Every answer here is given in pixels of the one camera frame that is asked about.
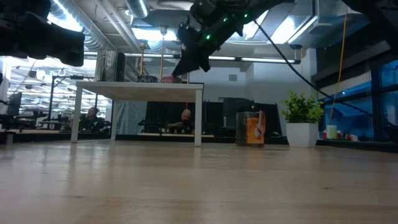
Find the person sitting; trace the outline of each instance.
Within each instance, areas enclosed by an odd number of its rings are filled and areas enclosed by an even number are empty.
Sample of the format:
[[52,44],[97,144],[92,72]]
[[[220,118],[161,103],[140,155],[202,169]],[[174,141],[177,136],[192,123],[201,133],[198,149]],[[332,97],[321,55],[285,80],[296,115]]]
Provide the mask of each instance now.
[[166,128],[169,128],[172,130],[174,129],[189,129],[193,130],[193,124],[191,123],[191,111],[190,110],[184,110],[181,114],[181,121],[174,123],[174,124],[168,124],[166,125]]
[[80,117],[79,129],[82,131],[99,132],[105,126],[105,120],[97,117],[98,109],[92,107],[88,110],[87,115],[83,114]]

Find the ceiling light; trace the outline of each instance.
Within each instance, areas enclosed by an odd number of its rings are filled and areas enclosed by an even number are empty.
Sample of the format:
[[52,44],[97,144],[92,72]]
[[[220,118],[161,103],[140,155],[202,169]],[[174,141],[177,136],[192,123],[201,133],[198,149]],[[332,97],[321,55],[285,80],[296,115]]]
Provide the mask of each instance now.
[[[132,28],[134,35],[137,39],[148,40],[148,41],[161,41],[163,39],[163,35],[160,33],[160,30],[147,30],[147,29],[139,29]],[[177,40],[177,36],[171,30],[167,31],[167,34],[164,35],[164,40]]]
[[85,56],[97,56],[98,52],[85,52]]
[[21,107],[34,107],[34,108],[37,108],[37,107],[41,107],[41,108],[47,108],[47,106],[45,106],[45,105],[37,105],[37,104],[35,104],[35,105],[21,105]]
[[45,70],[37,69],[36,70],[36,78],[38,80],[47,81],[45,78]]
[[96,59],[84,59],[82,68],[95,69],[96,66],[97,66],[97,60]]
[[235,57],[220,57],[220,56],[209,56],[210,60],[229,60],[233,61],[235,60]]
[[[141,57],[139,53],[125,54],[126,57]],[[144,54],[144,58],[161,58],[161,54]],[[174,58],[174,55],[165,54],[163,58]]]
[[[259,16],[256,21],[258,22],[258,24],[262,24],[262,22],[264,22],[264,19],[266,18],[268,14],[268,11],[265,11],[263,14],[261,14],[261,16]],[[254,34],[256,34],[256,32],[258,31],[259,27],[257,26],[257,24],[255,22],[249,22],[248,24],[245,24],[243,26],[243,35],[244,35],[244,39],[245,40],[249,40],[252,39],[254,37]],[[232,35],[232,37],[230,37],[230,39],[238,39],[239,35],[237,33],[234,33]]]
[[296,34],[294,34],[287,42],[291,44],[293,41],[295,41],[300,35],[304,33],[316,20],[318,19],[318,16],[314,16],[308,23],[306,23]]
[[98,99],[99,100],[107,100],[107,97],[103,96],[103,95],[98,95]]
[[[286,63],[284,59],[277,58],[242,58],[242,62],[269,62],[269,63]],[[296,60],[288,60],[289,63],[296,63]]]
[[291,17],[287,17],[275,30],[271,39],[275,44],[284,44],[294,34],[294,30],[295,27],[293,19]]
[[77,87],[75,85],[68,85],[67,88],[71,89],[71,90],[74,90],[74,91],[77,90]]
[[[125,54],[126,57],[141,57],[139,53]],[[161,58],[161,54],[144,54],[146,58]],[[176,58],[179,59],[180,55],[165,54],[164,58]],[[209,60],[217,61],[235,61],[235,62],[262,62],[262,63],[286,63],[284,59],[281,58],[249,58],[249,57],[224,57],[224,56],[209,56]],[[288,60],[289,63],[298,64],[299,60]]]

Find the white table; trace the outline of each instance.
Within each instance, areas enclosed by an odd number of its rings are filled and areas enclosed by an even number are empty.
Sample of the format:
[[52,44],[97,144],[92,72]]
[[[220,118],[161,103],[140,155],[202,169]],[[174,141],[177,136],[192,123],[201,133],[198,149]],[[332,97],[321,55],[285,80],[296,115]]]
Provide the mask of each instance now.
[[133,83],[133,82],[76,82],[75,112],[72,142],[78,142],[81,94],[83,89],[113,100],[111,140],[116,138],[119,101],[195,102],[195,147],[201,147],[201,107],[203,84]]

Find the bald man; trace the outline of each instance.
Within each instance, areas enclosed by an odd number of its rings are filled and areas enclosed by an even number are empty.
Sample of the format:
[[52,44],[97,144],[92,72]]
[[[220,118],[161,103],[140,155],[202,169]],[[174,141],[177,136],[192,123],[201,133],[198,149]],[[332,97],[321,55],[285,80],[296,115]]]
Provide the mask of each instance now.
[[193,125],[190,122],[191,120],[191,111],[190,110],[184,110],[181,114],[181,121],[174,123],[174,124],[168,124],[166,125],[166,128],[170,129],[193,129]]

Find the yellow cable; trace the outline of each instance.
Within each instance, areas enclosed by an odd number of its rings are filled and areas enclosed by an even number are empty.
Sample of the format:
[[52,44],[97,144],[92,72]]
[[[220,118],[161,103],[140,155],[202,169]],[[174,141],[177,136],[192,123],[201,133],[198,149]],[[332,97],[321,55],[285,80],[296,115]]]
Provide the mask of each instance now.
[[343,57],[344,57],[344,46],[345,46],[345,43],[346,43],[347,15],[348,15],[348,11],[346,12],[346,15],[345,15],[345,17],[344,17],[343,43],[342,43],[342,45],[341,45],[340,69],[339,69],[339,72],[338,72],[338,80],[337,80],[336,93],[335,93],[335,97],[334,97],[334,99],[333,99],[333,104],[331,105],[331,111],[330,111],[330,116],[329,116],[328,125],[330,124],[331,116],[333,115],[333,109],[335,108],[336,97],[337,97],[338,88],[339,88],[340,80],[341,80],[341,74],[343,73]]

